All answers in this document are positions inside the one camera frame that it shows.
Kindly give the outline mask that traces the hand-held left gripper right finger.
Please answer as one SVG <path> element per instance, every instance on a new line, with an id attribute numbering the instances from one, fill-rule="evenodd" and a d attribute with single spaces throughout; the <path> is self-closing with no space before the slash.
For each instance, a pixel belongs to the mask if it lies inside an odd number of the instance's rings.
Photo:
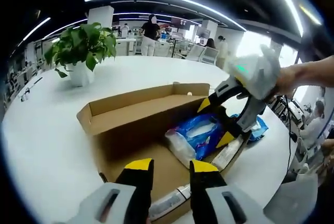
<path id="1" fill-rule="evenodd" d="M 261 206 L 238 187 L 228 185 L 212 164 L 192 160 L 189 172 L 195 223 L 266 223 Z"/>

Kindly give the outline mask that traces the person's right hand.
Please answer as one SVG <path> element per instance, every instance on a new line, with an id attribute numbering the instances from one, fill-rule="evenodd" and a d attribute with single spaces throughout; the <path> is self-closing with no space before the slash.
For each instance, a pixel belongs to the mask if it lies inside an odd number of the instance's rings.
<path id="1" fill-rule="evenodd" d="M 290 95 L 298 83 L 299 65 L 291 65 L 280 69 L 280 74 L 276 82 L 278 95 Z"/>

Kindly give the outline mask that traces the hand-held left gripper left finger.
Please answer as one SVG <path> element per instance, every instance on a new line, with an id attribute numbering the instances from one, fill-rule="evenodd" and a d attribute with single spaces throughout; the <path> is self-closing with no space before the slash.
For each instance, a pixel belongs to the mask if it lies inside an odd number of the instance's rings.
<path id="1" fill-rule="evenodd" d="M 67 223 L 146 223 L 153 171 L 151 158 L 127 164 L 115 182 L 104 183 L 86 197 Z"/>

